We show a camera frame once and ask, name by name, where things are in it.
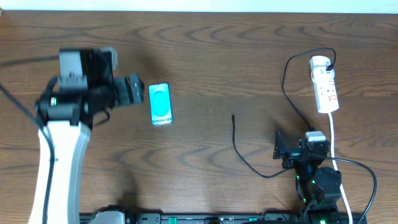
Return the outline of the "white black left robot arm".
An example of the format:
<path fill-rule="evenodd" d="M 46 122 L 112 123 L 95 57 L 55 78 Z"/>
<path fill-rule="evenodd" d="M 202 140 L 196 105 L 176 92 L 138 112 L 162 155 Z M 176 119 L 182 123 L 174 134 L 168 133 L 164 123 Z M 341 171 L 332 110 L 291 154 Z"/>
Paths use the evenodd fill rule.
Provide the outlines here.
<path fill-rule="evenodd" d="M 118 53 L 62 49 L 60 73 L 35 102 L 40 161 L 29 223 L 79 223 L 81 174 L 94 117 L 144 101 L 139 75 L 115 78 Z"/>

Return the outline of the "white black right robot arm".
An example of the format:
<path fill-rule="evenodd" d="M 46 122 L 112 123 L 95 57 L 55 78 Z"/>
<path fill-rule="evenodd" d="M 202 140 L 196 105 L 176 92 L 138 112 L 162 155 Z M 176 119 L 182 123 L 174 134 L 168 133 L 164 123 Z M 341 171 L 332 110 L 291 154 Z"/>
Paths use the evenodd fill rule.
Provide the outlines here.
<path fill-rule="evenodd" d="M 302 223 L 341 223 L 336 206 L 341 197 L 341 173 L 321 163 L 330 142 L 320 131 L 309 131 L 297 147 L 287 147 L 280 131 L 275 132 L 273 158 L 282 160 L 284 169 L 294 169 L 295 188 L 305 207 L 298 212 Z"/>

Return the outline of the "cyan screen Galaxy smartphone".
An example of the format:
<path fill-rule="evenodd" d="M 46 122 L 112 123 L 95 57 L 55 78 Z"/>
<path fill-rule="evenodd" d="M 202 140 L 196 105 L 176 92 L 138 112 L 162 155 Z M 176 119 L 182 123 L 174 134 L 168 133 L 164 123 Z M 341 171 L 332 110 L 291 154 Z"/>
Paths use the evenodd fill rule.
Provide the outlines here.
<path fill-rule="evenodd" d="M 149 85 L 150 113 L 154 126 L 173 122 L 172 104 L 168 83 Z"/>

